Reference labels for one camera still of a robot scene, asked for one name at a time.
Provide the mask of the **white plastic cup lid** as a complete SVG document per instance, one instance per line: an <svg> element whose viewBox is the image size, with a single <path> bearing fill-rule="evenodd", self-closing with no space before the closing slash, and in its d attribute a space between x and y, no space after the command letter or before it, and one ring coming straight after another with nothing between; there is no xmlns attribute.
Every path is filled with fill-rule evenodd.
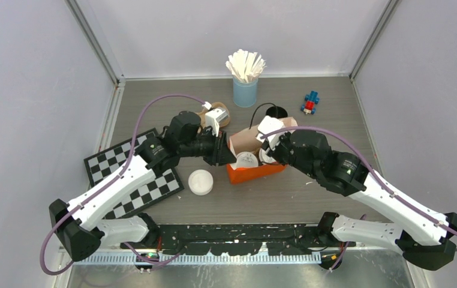
<svg viewBox="0 0 457 288"><path fill-rule="evenodd" d="M258 158L252 152L240 152L236 155L236 168L255 168L259 166Z"/></svg>

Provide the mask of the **orange paper takeout bag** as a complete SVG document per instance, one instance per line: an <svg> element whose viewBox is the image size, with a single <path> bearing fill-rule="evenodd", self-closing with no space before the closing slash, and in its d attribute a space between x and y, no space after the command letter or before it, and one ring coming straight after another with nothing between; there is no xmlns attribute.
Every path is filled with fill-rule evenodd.
<svg viewBox="0 0 457 288"><path fill-rule="evenodd" d="M287 167L266 155L264 149L261 148L263 143L257 139L258 124L255 116L259 108L263 106L269 106L264 119L277 118L282 122L283 128L297 125L296 120L289 117L287 111L280 106L273 103L263 103L257 106L248 126L228 139L229 148L236 157L235 163L227 165L227 174L231 184L241 184L264 178L282 172Z"/></svg>

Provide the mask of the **stack of white lids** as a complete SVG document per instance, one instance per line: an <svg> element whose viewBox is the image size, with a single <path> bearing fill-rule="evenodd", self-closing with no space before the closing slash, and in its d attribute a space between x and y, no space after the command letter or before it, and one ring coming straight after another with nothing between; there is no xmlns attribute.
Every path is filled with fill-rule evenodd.
<svg viewBox="0 0 457 288"><path fill-rule="evenodd" d="M207 170L195 170L188 177L188 187L190 191L198 196L204 196L210 193L213 185L214 178Z"/></svg>

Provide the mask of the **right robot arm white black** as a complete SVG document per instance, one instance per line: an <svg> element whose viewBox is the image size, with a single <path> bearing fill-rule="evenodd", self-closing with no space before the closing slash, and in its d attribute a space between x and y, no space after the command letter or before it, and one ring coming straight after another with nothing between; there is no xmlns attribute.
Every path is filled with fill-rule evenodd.
<svg viewBox="0 0 457 288"><path fill-rule="evenodd" d="M333 150L325 135L295 130L259 136L268 156L294 167L327 191L349 197L387 217L389 223L350 220L327 212L317 229L324 246L335 242L364 242L400 254L406 261L436 271L450 263L456 253L453 236L441 228L457 231L457 214L429 209L389 184L370 165L350 152Z"/></svg>

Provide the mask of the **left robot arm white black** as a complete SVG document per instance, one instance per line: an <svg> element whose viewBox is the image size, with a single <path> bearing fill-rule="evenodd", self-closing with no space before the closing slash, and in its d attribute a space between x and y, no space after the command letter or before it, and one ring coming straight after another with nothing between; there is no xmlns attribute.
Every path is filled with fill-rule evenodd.
<svg viewBox="0 0 457 288"><path fill-rule="evenodd" d="M235 163L227 134L221 130L227 118L226 111L220 108L203 116L182 111L173 117L162 135L145 138L129 152L123 166L94 188L69 202L52 202L49 214L54 234L72 261L84 260L102 246L123 242L152 248L158 232L149 216L106 220L105 215L132 192L176 167L181 158L201 157L210 166Z"/></svg>

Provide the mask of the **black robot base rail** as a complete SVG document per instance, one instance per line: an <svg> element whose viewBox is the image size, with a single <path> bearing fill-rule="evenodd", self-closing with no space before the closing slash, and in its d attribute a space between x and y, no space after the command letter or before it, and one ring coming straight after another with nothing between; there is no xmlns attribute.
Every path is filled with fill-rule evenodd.
<svg viewBox="0 0 457 288"><path fill-rule="evenodd" d="M340 249L336 239L322 236L315 224L161 224L151 244L135 249L160 249L166 255L253 256L266 248L271 256L307 255L325 248Z"/></svg>

